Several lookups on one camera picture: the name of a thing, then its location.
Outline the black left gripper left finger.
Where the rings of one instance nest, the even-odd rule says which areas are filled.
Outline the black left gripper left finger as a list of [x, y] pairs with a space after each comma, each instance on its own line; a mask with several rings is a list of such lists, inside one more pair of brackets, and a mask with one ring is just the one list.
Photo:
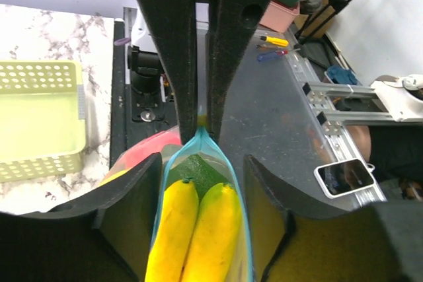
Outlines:
[[48, 212], [1, 214], [2, 281], [143, 281], [162, 159]]

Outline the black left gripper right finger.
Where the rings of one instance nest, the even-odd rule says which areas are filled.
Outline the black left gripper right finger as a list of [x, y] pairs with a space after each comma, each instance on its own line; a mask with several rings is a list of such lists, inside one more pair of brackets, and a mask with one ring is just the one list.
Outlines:
[[422, 204], [345, 211], [244, 157], [255, 281], [421, 281]]

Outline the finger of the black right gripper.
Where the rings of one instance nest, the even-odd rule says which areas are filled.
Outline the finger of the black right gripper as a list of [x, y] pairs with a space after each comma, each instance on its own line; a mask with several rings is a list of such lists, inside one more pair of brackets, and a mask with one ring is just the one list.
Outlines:
[[271, 0], [210, 0], [207, 56], [207, 119], [221, 133], [227, 91]]
[[197, 129], [198, 78], [194, 0], [137, 0], [176, 103], [180, 139]]

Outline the yellow toy banana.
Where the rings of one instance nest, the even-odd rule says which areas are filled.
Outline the yellow toy banana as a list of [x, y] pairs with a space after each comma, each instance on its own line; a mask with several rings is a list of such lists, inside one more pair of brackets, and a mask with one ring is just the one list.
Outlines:
[[145, 280], [224, 281], [240, 227], [241, 204], [230, 184], [199, 197], [193, 180], [175, 181], [164, 192]]

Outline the clear zip top bag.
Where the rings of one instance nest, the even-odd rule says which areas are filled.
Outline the clear zip top bag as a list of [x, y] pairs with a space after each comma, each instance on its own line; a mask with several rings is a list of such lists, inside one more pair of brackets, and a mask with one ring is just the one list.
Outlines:
[[[231, 163], [204, 127], [199, 127], [185, 145], [174, 127], [157, 133], [124, 152], [104, 177], [105, 185], [146, 159], [152, 153], [174, 145], [179, 150], [163, 159], [161, 193], [155, 213], [151, 248], [157, 254], [157, 265], [146, 265], [155, 273], [145, 272], [147, 281], [253, 281], [252, 251], [247, 214]], [[195, 226], [180, 221], [173, 227], [164, 225], [170, 210], [170, 188], [183, 180], [196, 191], [198, 210]], [[171, 277], [171, 247], [157, 244], [158, 236], [184, 236], [192, 232], [186, 259], [181, 263], [180, 277]]]

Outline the red toy apple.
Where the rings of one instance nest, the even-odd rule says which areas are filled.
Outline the red toy apple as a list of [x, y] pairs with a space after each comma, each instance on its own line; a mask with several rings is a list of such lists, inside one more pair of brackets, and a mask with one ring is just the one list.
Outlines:
[[181, 146], [179, 127], [174, 126], [166, 131], [161, 131], [148, 137], [128, 150], [124, 151], [112, 165], [105, 178], [121, 170], [130, 169], [146, 159], [152, 153], [159, 153], [167, 145]]

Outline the green toy fruit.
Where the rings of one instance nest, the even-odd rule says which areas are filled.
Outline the green toy fruit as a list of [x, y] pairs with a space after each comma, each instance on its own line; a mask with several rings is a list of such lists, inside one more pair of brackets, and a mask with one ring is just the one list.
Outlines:
[[208, 190], [218, 183], [229, 183], [229, 180], [208, 164], [199, 155], [191, 155], [180, 164], [171, 168], [168, 173], [166, 188], [177, 180], [189, 178], [194, 182], [199, 200]]

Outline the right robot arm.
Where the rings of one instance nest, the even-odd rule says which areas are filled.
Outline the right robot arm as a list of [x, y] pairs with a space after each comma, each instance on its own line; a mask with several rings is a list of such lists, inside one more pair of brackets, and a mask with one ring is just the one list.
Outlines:
[[165, 75], [176, 102], [180, 138], [193, 138], [198, 126], [198, 50], [196, 4], [209, 6], [206, 35], [206, 127], [221, 133], [227, 91], [271, 0], [137, 0], [155, 53], [132, 48], [135, 87], [148, 94]]

